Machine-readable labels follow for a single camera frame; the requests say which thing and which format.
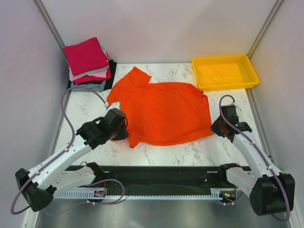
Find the orange t shirt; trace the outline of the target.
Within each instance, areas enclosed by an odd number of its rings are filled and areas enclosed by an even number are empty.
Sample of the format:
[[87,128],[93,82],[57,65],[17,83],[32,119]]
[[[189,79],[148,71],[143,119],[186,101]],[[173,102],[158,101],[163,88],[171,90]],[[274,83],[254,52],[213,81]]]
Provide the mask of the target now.
[[107,97],[120,102],[126,114],[131,148],[139,143],[171,146],[213,135],[208,97],[182,82],[151,83],[151,76],[134,67]]

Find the yellow plastic tray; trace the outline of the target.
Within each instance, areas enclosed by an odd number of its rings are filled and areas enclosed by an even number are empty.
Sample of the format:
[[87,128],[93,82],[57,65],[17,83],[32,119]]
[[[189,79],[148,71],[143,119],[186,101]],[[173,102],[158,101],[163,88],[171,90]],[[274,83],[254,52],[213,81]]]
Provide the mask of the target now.
[[191,63],[197,87],[204,92],[248,89],[260,82],[246,54],[196,57]]

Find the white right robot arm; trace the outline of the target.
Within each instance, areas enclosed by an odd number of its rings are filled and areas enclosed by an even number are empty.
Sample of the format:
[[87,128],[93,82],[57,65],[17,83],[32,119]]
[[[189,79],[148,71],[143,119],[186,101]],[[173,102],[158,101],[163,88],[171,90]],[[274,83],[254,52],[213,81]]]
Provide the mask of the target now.
[[256,144],[252,129],[246,122],[240,122],[236,107],[220,107],[220,116],[211,126],[216,135],[228,138],[247,161],[251,173],[238,164],[220,166],[218,183],[223,187],[237,186],[249,197],[253,211],[258,215],[285,212],[294,208],[295,180],[291,174],[277,168]]

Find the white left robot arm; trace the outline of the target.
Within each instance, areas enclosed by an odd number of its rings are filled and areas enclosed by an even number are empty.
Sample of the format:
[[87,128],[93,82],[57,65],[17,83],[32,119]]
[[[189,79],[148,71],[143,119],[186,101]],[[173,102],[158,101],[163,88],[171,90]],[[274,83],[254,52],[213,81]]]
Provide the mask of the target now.
[[104,182],[102,170],[96,163],[62,175],[73,162],[109,140],[128,137],[126,114],[118,107],[107,108],[105,116],[82,124],[73,131],[72,139],[36,167],[19,169],[15,173],[18,196],[23,196],[34,212],[47,207],[55,196],[80,186],[99,187]]

